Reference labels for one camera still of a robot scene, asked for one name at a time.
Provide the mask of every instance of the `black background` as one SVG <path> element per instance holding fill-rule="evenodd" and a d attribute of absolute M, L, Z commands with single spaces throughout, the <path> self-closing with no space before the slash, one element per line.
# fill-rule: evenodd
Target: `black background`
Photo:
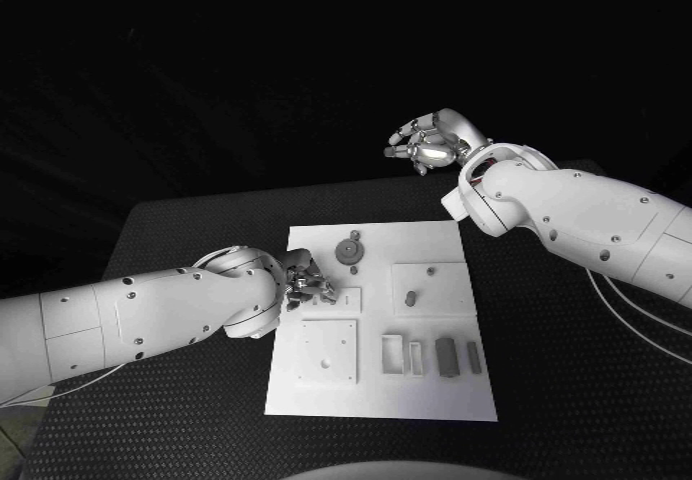
<path fill-rule="evenodd" d="M 692 204 L 680 12 L 279 30 L 259 7 L 4 9 L 2 296 L 99 281 L 139 202 L 416 175 L 383 148 L 443 107 Z"/>

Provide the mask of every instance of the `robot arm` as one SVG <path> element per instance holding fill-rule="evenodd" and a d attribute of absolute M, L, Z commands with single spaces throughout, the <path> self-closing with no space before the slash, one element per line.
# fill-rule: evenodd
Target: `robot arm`
<path fill-rule="evenodd" d="M 626 182 L 560 170 L 531 147 L 494 144 L 451 109 L 414 120 L 390 143 L 386 155 L 410 158 L 422 175 L 463 165 L 443 199 L 458 221 L 471 216 L 495 237 L 531 229 L 556 255 L 692 308 L 688 207 Z"/>
<path fill-rule="evenodd" d="M 188 346 L 220 328 L 233 338 L 260 338 L 279 326 L 286 293 L 299 302 L 318 292 L 335 299 L 311 252 L 286 257 L 289 266 L 262 250 L 233 247 L 192 268 L 2 300 L 0 403 Z"/>

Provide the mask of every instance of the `table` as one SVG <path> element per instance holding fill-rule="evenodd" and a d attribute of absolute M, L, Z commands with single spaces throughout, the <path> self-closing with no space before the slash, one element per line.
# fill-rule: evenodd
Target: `table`
<path fill-rule="evenodd" d="M 559 166 L 603 173 L 590 161 Z M 279 254 L 292 225 L 448 220 L 440 198 L 456 182 L 451 172 L 143 203 L 105 279 L 190 266 L 236 244 Z M 275 334 L 237 340 L 220 331 L 53 401 L 30 478 L 279 479 L 404 459 L 528 478 L 690 477 L 692 366 L 632 334 L 585 269 L 551 255 L 527 229 L 494 238 L 469 219 L 459 228 L 500 423 L 265 416 Z M 688 309 L 622 289 L 692 327 Z M 687 337 L 606 295 L 634 324 L 692 358 Z M 60 391 L 97 376 L 64 381 Z"/>

